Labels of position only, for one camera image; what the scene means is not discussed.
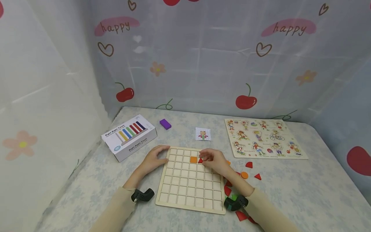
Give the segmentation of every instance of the small card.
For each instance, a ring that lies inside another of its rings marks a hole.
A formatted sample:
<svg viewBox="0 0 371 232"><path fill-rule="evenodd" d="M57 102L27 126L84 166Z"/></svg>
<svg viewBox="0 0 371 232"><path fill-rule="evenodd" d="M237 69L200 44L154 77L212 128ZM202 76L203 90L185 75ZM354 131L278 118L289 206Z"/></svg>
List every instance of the small card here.
<svg viewBox="0 0 371 232"><path fill-rule="evenodd" d="M210 129L196 127L196 140L211 141Z"/></svg>

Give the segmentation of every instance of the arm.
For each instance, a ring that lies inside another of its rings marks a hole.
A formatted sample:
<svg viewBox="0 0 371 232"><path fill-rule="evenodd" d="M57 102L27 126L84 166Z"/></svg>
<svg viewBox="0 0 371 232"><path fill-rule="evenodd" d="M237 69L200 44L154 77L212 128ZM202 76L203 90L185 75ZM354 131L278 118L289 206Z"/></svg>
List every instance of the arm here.
<svg viewBox="0 0 371 232"><path fill-rule="evenodd" d="M227 178L249 200L245 210L265 232L300 231L283 213L273 206L263 192L253 188L228 165L221 151L204 149L200 151L200 157L204 158L203 165L214 169Z"/></svg>
<svg viewBox="0 0 371 232"><path fill-rule="evenodd" d="M155 170L158 166L167 163L168 159L157 159L162 150L170 146L158 145L149 151L143 162L132 173L123 187L120 187L112 196L107 208L95 221L89 232L119 232L126 219L134 211L136 203L131 200L136 187L145 175Z"/></svg>

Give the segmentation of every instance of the orange square tile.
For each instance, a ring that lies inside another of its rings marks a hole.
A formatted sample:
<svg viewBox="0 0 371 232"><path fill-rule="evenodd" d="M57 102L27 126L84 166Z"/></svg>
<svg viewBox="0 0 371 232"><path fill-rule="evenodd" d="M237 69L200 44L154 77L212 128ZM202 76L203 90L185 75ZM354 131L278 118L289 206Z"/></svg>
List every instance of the orange square tile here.
<svg viewBox="0 0 371 232"><path fill-rule="evenodd" d="M191 156L191 163L197 163L197 157Z"/></svg>

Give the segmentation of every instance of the table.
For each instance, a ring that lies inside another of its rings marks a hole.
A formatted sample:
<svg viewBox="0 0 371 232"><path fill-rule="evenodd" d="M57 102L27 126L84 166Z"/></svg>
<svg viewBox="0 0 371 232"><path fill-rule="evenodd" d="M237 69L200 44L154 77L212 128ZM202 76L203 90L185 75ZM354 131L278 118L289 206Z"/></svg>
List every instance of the table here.
<svg viewBox="0 0 371 232"><path fill-rule="evenodd" d="M303 231L369 231L371 206L337 162L315 129L307 124L287 126L309 156L309 160L235 159L224 118L230 116L124 107L111 128L141 114L157 129L157 138L118 163L105 143L85 158L59 202L45 213L38 231L88 231L106 208L113 193L122 186L149 150L158 144L221 150L247 181L269 196L273 204ZM172 128L159 123L166 119ZM211 141L196 141L195 127L210 128ZM253 162L253 169L245 167ZM147 175L139 189L157 193L162 167ZM262 180L254 178L260 173ZM261 231L234 212L226 215L194 212L155 205L155 197L138 203L123 231Z"/></svg>

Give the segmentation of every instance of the wristband device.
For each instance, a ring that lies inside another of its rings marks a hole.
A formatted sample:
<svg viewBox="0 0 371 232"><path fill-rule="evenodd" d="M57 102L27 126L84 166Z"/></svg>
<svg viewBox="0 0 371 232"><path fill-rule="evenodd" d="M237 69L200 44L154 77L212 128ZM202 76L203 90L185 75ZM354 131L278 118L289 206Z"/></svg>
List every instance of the wristband device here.
<svg viewBox="0 0 371 232"><path fill-rule="evenodd" d="M230 211L239 210L241 207L245 208L249 203L244 196L239 195L236 200L232 200L229 197L224 201L224 206Z"/></svg>
<svg viewBox="0 0 371 232"><path fill-rule="evenodd" d="M155 193L153 192L152 189L147 189L147 191L145 193L142 193L140 190L136 189L134 191L133 195L131 195L131 200L133 202L137 202L137 201L147 202L154 195L155 195Z"/></svg>

